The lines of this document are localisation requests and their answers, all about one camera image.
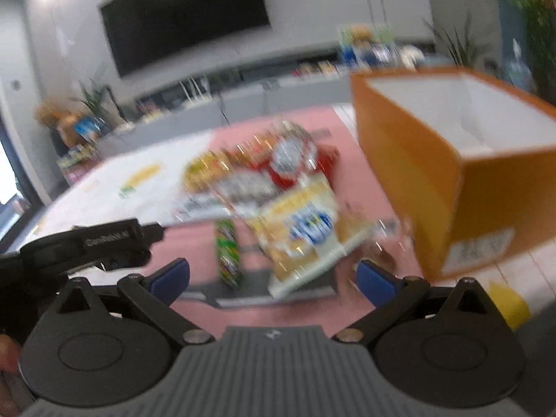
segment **metal screw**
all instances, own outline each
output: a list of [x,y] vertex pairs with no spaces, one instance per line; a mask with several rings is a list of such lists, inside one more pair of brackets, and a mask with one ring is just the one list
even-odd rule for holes
[[365,334],[355,327],[348,327],[336,334],[336,338],[343,343],[359,343]]
[[190,345],[207,343],[212,336],[202,329],[190,329],[183,334],[183,339]]

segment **black screen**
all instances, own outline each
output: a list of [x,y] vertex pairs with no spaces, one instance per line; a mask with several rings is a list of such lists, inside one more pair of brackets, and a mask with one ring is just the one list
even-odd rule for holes
[[269,25],[263,0],[113,0],[101,12],[121,76],[185,47]]

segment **yellow snack bag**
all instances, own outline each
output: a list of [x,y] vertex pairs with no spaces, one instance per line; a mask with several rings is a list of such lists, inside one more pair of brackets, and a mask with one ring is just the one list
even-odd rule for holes
[[190,193],[206,190],[231,171],[230,161],[223,152],[206,152],[191,161],[183,172],[183,184]]
[[340,211],[326,177],[311,176],[305,187],[289,190],[247,222],[272,259],[270,294],[280,299],[332,268],[363,243],[373,224]]

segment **pink table mat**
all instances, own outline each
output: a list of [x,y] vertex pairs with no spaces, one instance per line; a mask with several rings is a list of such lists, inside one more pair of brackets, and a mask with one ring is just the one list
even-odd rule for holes
[[[370,169],[359,145],[332,108],[311,108],[284,113],[272,118],[258,118],[215,130],[211,149],[231,147],[252,135],[272,127],[281,120],[297,122],[309,131],[328,129],[330,136],[319,142],[336,146],[340,160],[336,166],[333,189],[340,204],[366,214],[371,220],[395,217],[384,191]],[[242,222],[236,223],[240,246],[256,243],[255,237]],[[385,246],[398,259],[398,275],[420,275],[413,256],[401,256],[397,243]],[[152,247],[152,260],[144,274],[150,274],[177,257],[184,257],[191,267],[191,283],[197,284],[217,277],[214,224],[199,223],[168,229],[162,243]],[[244,269],[268,268],[270,261],[257,252],[242,253]],[[340,262],[336,268],[338,294],[314,301],[289,303],[260,308],[214,309],[203,302],[178,300],[172,308],[215,337],[224,333],[226,326],[322,326],[328,336],[348,327],[373,309],[372,304],[349,282],[350,265]]]

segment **green snack can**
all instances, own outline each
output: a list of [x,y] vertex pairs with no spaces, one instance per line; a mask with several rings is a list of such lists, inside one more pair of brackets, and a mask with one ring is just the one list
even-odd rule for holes
[[236,229],[230,220],[216,222],[216,259],[222,280],[237,287],[241,279],[240,250],[236,240]]

